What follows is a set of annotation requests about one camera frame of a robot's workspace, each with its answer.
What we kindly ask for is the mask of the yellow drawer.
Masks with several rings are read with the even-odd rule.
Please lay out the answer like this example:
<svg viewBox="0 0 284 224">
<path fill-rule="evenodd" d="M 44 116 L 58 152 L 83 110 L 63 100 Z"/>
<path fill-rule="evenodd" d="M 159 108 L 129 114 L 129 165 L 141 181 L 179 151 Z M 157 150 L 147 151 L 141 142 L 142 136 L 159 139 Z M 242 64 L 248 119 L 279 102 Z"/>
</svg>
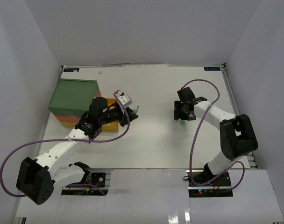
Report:
<svg viewBox="0 0 284 224">
<path fill-rule="evenodd" d="M 55 115 L 56 119 L 65 128 L 74 128 L 74 126 L 80 121 L 81 117 L 70 116 L 70 115 Z M 118 132 L 119 123 L 113 122 L 102 126 L 102 131 L 104 132 Z"/>
</svg>

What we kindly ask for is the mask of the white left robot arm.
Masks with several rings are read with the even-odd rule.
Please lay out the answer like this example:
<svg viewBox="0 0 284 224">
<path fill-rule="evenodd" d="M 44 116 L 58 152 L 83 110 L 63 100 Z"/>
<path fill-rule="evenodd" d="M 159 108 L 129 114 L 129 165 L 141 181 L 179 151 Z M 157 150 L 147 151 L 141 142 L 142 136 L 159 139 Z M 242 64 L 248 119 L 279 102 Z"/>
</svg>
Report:
<svg viewBox="0 0 284 224">
<path fill-rule="evenodd" d="M 120 126 L 129 128 L 130 122 L 138 118 L 137 112 L 130 108 L 132 100 L 127 94 L 117 91 L 114 97 L 112 105 L 108 105 L 103 97 L 93 99 L 89 110 L 65 138 L 57 139 L 53 148 L 34 159 L 24 159 L 17 189 L 37 205 L 45 203 L 56 188 L 71 185 L 99 189 L 100 184 L 92 182 L 92 169 L 88 165 L 75 162 L 68 168 L 61 166 L 78 150 L 97 142 L 96 137 L 101 134 L 103 125 L 117 121 Z"/>
</svg>

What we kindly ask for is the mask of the red drawer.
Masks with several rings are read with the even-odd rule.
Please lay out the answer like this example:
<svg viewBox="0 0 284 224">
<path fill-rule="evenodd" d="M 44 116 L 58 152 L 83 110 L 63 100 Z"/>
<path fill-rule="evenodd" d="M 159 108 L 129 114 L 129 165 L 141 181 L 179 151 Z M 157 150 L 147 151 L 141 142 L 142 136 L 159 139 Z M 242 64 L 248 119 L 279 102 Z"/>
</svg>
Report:
<svg viewBox="0 0 284 224">
<path fill-rule="evenodd" d="M 88 94 L 71 93 L 63 96 L 57 103 L 53 103 L 49 110 L 59 121 L 78 123 L 81 116 L 89 110 L 90 104 L 96 97 L 101 97 L 101 91 L 97 90 Z"/>
</svg>

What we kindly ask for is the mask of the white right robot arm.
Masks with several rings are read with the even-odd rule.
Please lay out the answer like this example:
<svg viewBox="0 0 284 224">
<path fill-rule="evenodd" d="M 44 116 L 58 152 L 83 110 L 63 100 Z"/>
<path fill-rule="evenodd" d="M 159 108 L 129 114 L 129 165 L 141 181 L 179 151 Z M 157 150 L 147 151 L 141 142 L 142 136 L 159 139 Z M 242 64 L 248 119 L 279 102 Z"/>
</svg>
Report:
<svg viewBox="0 0 284 224">
<path fill-rule="evenodd" d="M 204 97 L 195 97 L 189 87 L 177 91 L 179 99 L 174 102 L 174 119 L 192 121 L 200 118 L 220 132 L 221 151 L 208 162 L 203 171 L 189 180 L 197 186 L 214 186 L 220 176 L 240 158 L 258 149 L 258 142 L 250 118 L 236 115 L 213 106 Z"/>
</svg>

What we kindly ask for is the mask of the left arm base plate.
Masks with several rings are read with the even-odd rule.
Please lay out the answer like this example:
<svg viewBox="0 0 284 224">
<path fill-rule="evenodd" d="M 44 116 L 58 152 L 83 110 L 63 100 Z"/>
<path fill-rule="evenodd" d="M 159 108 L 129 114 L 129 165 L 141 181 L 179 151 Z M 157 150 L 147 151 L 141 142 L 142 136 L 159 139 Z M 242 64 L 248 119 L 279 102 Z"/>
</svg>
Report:
<svg viewBox="0 0 284 224">
<path fill-rule="evenodd" d="M 62 188 L 63 196 L 105 196 L 110 186 L 110 172 L 92 172 L 88 177 L 71 187 Z"/>
</svg>

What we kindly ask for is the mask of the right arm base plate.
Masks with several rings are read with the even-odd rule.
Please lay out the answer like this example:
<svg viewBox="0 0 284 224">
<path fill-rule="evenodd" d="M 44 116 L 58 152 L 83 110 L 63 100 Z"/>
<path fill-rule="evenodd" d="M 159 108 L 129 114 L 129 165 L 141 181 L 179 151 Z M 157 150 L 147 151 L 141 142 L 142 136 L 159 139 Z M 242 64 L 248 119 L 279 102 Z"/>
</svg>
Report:
<svg viewBox="0 0 284 224">
<path fill-rule="evenodd" d="M 217 198 L 217 197 L 233 197 L 231 179 L 229 173 L 225 173 L 215 181 L 206 186 L 196 186 L 190 178 L 189 171 L 183 177 L 187 182 L 188 193 L 190 198 Z"/>
</svg>

